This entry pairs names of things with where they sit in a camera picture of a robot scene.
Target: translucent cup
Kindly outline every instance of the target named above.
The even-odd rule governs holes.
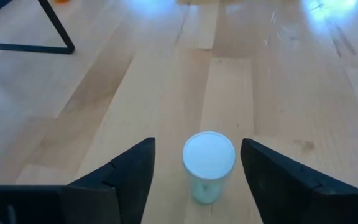
[[[201,204],[217,201],[235,161],[236,150],[222,134],[206,131],[187,140],[183,164],[190,176],[193,198]]]

